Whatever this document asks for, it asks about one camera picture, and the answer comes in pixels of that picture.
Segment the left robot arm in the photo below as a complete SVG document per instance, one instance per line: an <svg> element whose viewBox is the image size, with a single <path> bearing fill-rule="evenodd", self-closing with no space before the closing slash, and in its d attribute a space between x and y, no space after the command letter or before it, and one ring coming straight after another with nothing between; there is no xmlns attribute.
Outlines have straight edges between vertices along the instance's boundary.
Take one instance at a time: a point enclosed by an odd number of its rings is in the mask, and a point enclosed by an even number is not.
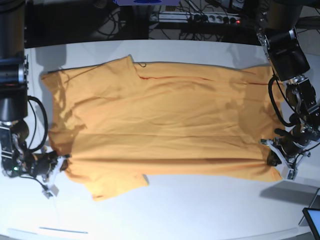
<svg viewBox="0 0 320 240"><path fill-rule="evenodd" d="M273 75L268 82L268 94L279 121L290 131L275 129L274 139L261 139L270 148L267 165L284 164L282 177L294 180L303 158L309 157L311 142L320 140L320 103L316 91L305 73L310 70L296 31L304 5L303 0L260 0L257 6L256 35L272 67ZM273 84L284 82L281 94L293 111L285 121L277 107Z"/></svg>

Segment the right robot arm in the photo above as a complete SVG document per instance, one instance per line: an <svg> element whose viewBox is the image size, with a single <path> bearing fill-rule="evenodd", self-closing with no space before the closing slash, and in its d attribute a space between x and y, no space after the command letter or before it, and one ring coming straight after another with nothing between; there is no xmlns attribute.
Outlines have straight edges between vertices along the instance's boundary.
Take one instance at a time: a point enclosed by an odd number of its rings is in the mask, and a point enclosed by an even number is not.
<svg viewBox="0 0 320 240"><path fill-rule="evenodd" d="M43 103L28 95L29 62L25 55L24 0L0 2L0 169L8 178L37 181L46 198L58 195L54 180L68 166L70 155L47 152L45 142L49 123ZM28 107L35 102L44 121L44 134L35 148L27 142L29 127L25 122Z"/></svg>

